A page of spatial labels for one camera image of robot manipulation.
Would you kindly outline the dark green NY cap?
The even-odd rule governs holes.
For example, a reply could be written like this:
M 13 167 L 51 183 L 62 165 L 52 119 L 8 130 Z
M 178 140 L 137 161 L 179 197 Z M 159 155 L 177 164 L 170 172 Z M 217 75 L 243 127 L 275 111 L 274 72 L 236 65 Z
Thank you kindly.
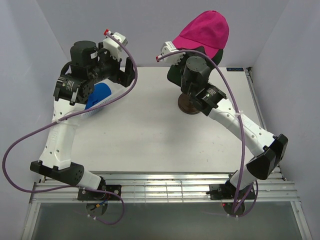
M 167 73 L 169 82 L 177 85 L 182 90 L 187 87 L 204 87 L 209 80 L 211 71 L 218 66 L 223 57 L 224 50 L 219 49 L 214 56 L 209 56 L 204 46 L 199 46 L 193 52 L 186 52 L 184 56 L 189 56 L 186 61 L 182 75 L 173 75 L 172 65 Z

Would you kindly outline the pink cap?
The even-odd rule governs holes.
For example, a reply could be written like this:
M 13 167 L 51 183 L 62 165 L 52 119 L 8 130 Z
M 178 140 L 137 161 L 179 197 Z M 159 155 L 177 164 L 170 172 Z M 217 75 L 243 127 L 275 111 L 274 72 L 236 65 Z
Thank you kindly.
M 229 33 L 226 18 L 217 11 L 207 10 L 193 19 L 172 43 L 177 49 L 204 47 L 206 55 L 213 58 L 225 48 Z

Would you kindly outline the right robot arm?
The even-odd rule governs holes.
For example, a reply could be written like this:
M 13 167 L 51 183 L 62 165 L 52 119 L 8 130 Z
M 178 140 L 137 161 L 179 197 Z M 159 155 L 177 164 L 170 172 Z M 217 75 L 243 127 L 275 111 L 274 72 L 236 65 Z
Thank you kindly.
M 213 66 L 201 56 L 187 56 L 173 65 L 167 78 L 178 85 L 187 101 L 204 115 L 220 123 L 249 149 L 253 158 L 243 163 L 224 184 L 226 194 L 237 199 L 256 180 L 265 180 L 283 159 L 288 138 L 261 128 L 218 87 L 209 83 Z

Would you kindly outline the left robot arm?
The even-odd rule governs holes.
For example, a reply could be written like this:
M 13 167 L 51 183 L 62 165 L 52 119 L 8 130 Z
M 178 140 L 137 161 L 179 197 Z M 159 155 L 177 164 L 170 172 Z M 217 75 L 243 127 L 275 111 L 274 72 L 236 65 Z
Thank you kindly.
M 122 87 L 135 78 L 128 58 L 121 70 L 121 46 L 110 38 L 99 44 L 77 41 L 70 49 L 71 61 L 61 70 L 53 97 L 53 127 L 44 150 L 30 170 L 70 186 L 83 187 L 95 199 L 106 195 L 106 182 L 81 164 L 72 162 L 71 153 L 82 117 L 98 112 L 98 106 L 117 99 Z

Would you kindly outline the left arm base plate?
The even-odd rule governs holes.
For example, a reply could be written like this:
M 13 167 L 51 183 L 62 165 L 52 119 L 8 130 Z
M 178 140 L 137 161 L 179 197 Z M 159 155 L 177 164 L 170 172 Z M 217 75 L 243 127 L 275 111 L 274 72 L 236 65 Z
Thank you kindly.
M 76 199 L 78 201 L 118 201 L 121 193 L 122 185 L 109 184 L 102 188 L 102 192 L 80 188 Z

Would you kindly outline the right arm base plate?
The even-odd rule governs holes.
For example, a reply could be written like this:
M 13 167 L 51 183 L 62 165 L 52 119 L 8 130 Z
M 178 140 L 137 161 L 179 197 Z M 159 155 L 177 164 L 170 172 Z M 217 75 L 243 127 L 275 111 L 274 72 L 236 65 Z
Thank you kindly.
M 248 192 L 246 199 L 253 200 L 256 196 L 255 190 L 252 186 L 248 185 L 238 193 L 238 199 L 242 199 Z M 210 196 L 211 200 L 233 200 L 235 197 L 236 188 L 231 184 L 210 184 L 209 191 L 206 192 Z

